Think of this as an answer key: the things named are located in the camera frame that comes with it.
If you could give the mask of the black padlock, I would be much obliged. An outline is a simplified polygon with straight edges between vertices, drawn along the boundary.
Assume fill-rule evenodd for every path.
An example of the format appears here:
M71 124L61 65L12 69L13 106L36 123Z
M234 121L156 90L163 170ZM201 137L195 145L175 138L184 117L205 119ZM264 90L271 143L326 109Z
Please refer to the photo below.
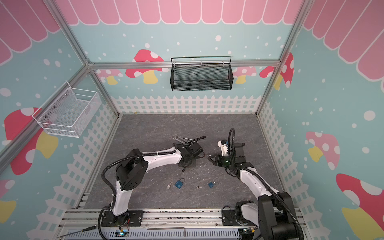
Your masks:
M194 168L197 165L196 160L192 160L189 163L182 163L182 172L185 172L187 168Z

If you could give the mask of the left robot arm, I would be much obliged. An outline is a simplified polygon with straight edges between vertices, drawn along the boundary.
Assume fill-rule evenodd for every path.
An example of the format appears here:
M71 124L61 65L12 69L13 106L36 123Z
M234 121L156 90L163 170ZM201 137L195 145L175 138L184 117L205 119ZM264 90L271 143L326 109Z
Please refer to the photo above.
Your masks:
M108 206L102 208L98 227L134 226L135 218L129 213L129 201L133 189L140 185L145 174L166 165L178 165L184 172L186 168L194 167L203 153L198 141L192 140L157 152L134 149L126 157L109 164L103 169L101 179L111 188L113 199Z

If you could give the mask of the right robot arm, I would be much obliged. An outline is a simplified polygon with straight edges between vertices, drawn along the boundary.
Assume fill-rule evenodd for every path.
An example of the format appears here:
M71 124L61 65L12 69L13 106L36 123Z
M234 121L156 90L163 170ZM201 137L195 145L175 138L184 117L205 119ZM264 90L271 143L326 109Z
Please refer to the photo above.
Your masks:
M250 201L238 203L235 212L239 222L251 222L258 227L259 237L265 240L303 240L304 231L297 218L292 197L279 192L268 184L256 168L246 161L243 144L219 143L221 153L208 157L217 167L238 178L258 198L258 203Z

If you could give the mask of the longer silver wrench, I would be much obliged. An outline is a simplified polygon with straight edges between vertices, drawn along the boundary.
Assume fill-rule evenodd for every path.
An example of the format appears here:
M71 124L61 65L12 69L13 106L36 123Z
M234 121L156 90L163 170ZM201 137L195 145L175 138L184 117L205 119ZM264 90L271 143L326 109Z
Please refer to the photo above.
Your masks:
M177 142L179 142L179 143L181 143L181 144L185 144L185 143L187 143L183 138L180 138L180 137L178 137L178 136L174 136L174 137L173 137L173 140L175 140L175 141L177 141Z

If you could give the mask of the large blue padlock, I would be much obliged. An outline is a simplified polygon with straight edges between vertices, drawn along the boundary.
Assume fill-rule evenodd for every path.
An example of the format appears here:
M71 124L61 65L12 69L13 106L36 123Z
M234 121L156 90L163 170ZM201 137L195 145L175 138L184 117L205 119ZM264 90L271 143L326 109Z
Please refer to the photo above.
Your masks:
M175 187L178 188L178 189L181 189L183 184L185 182L185 179L184 178L180 178L179 180L176 181L175 183Z

